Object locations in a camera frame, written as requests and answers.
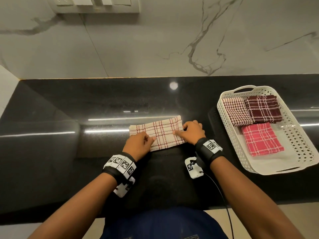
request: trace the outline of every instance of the person's right arm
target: person's right arm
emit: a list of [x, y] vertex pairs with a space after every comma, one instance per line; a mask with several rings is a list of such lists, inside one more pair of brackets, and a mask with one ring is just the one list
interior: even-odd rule
[[[187, 122], [187, 131], [174, 131], [195, 145], [205, 137], [201, 123]], [[213, 160], [210, 169], [217, 178], [229, 204], [253, 238], [304, 238], [280, 208], [225, 157]]]

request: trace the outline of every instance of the white plastic basket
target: white plastic basket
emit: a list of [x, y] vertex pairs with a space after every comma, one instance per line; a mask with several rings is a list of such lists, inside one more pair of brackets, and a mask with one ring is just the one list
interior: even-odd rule
[[[253, 90], [234, 93], [244, 88], [253, 88]], [[285, 150], [276, 154], [252, 157], [247, 149], [241, 128], [232, 125], [221, 99], [266, 95], [277, 96], [283, 120], [276, 124], [271, 124], [271, 127]], [[234, 90], [225, 91], [220, 95], [217, 109], [237, 156], [242, 166], [247, 171], [262, 175], [289, 173], [305, 169], [319, 162], [318, 151], [303, 128], [299, 125], [294, 115], [273, 88], [269, 86], [246, 85]]]

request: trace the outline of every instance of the dark blue clothing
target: dark blue clothing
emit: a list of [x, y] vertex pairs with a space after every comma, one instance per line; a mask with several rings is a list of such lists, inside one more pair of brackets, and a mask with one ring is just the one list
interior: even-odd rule
[[117, 220], [105, 227], [101, 239], [228, 239], [207, 213], [185, 207], [151, 210]]

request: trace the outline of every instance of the kitchen towel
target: kitchen towel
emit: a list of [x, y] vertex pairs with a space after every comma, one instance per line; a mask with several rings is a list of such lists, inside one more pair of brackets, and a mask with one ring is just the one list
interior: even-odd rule
[[224, 98], [222, 102], [233, 126], [253, 124], [243, 98]]
[[245, 102], [254, 123], [276, 123], [282, 121], [276, 96], [249, 96]]
[[284, 151], [269, 122], [243, 126], [241, 130], [253, 157]]
[[145, 131], [150, 137], [156, 136], [151, 152], [185, 143], [181, 137], [173, 135], [174, 130], [183, 131], [181, 116], [142, 125], [130, 125], [129, 129], [130, 135]]

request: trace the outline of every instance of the black granite countertop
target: black granite countertop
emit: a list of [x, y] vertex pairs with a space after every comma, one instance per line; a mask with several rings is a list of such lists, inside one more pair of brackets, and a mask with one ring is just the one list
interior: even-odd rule
[[[277, 203], [319, 201], [319, 165], [271, 176], [241, 166], [216, 104], [222, 92], [243, 85], [276, 89], [300, 123], [314, 124], [304, 129], [319, 148], [319, 75], [21, 80], [0, 119], [0, 224], [44, 221], [129, 137], [127, 131], [87, 131], [127, 130], [176, 115], [200, 121], [228, 160]], [[134, 187], [122, 199], [112, 194], [100, 216], [175, 205], [222, 207], [207, 177], [189, 177], [184, 160], [193, 155], [190, 144], [148, 154]]]

